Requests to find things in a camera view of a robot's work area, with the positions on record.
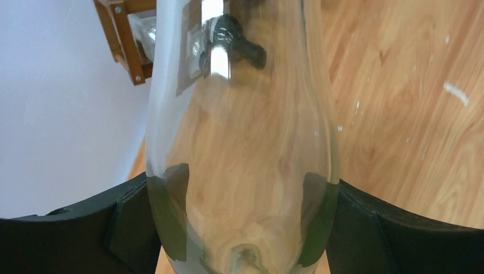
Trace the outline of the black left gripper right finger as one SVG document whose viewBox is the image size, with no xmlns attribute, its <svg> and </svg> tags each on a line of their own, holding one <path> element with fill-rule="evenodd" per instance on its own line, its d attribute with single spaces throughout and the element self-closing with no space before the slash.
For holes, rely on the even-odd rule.
<svg viewBox="0 0 484 274">
<path fill-rule="evenodd" d="M 429 219 L 340 181 L 331 273 L 483 273 L 483 230 Z"/>
</svg>

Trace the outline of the clear bottle with dark label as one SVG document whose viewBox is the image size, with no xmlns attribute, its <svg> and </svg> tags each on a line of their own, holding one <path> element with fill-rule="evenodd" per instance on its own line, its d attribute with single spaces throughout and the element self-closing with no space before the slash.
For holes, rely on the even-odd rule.
<svg viewBox="0 0 484 274">
<path fill-rule="evenodd" d="M 164 273 L 317 273 L 339 159 L 320 1 L 157 1 L 145 135 Z"/>
</svg>

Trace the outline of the clear whisky bottle black label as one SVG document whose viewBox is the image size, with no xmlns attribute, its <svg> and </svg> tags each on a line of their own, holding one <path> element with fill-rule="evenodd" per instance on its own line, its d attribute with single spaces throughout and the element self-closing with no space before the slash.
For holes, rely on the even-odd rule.
<svg viewBox="0 0 484 274">
<path fill-rule="evenodd" d="M 141 17 L 137 14 L 129 14 L 128 21 L 138 52 L 142 56 L 142 63 L 153 62 L 155 56 L 156 17 Z"/>
</svg>

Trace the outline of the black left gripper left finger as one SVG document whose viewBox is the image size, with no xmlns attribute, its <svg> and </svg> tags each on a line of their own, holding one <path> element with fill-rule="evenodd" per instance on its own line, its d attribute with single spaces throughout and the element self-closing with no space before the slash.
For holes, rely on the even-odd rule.
<svg viewBox="0 0 484 274">
<path fill-rule="evenodd" d="M 1 220 L 2 273 L 154 273 L 160 247 L 145 174 L 44 216 Z"/>
</svg>

